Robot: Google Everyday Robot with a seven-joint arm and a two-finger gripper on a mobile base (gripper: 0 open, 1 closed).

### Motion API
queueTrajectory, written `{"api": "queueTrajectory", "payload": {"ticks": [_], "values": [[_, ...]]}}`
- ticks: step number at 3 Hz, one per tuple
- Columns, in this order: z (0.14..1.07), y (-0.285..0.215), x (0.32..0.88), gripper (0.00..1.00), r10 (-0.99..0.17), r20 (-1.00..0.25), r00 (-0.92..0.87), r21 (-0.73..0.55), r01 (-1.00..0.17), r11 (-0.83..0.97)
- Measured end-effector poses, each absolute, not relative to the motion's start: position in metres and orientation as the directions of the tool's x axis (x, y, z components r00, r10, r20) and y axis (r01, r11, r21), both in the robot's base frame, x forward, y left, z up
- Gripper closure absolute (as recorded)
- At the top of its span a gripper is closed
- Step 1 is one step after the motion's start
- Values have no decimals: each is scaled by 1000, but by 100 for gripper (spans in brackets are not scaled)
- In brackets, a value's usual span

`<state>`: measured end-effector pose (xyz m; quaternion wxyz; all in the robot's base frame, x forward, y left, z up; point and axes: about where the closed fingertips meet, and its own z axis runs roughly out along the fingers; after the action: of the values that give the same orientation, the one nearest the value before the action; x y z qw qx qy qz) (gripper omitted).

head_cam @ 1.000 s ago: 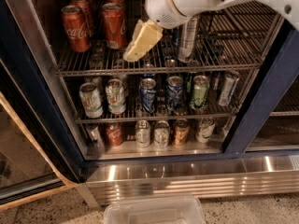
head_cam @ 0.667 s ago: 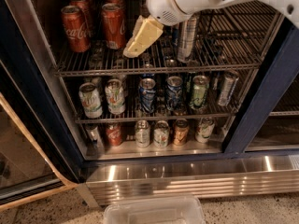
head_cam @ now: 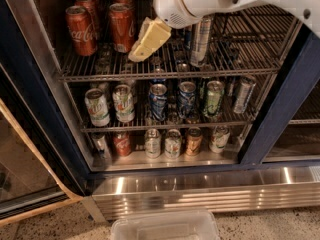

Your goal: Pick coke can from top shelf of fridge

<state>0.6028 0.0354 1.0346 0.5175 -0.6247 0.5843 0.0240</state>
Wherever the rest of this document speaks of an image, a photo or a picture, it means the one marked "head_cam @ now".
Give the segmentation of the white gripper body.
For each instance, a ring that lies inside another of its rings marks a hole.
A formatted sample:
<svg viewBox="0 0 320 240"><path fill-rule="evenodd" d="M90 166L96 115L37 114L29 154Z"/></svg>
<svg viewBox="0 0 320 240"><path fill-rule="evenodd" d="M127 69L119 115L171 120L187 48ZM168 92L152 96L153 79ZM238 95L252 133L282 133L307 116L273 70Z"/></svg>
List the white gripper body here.
<svg viewBox="0 0 320 240"><path fill-rule="evenodd" d="M182 29L197 23L183 0L153 0L153 8L157 17L171 28Z"/></svg>

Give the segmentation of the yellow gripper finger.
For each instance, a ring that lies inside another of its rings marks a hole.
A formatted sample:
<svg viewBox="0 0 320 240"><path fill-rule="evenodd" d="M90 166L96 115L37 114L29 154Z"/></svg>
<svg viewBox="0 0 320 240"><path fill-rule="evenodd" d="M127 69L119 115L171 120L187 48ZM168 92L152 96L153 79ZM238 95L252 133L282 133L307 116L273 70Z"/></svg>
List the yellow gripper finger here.
<svg viewBox="0 0 320 240"><path fill-rule="evenodd" d="M133 62L142 62L155 53L171 37L171 28L161 19L146 17L143 21L138 40L134 43L128 58Z"/></svg>

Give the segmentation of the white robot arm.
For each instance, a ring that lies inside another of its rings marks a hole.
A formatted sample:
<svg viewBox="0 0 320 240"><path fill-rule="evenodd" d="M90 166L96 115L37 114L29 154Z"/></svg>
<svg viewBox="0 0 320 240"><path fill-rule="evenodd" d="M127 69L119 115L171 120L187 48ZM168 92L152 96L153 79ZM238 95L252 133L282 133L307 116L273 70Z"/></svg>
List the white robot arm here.
<svg viewBox="0 0 320 240"><path fill-rule="evenodd" d="M141 62L149 58L169 39L173 29L196 24L207 15L236 12L264 4L291 13L320 36L320 0L153 0L156 18L147 18L143 22L129 59Z"/></svg>

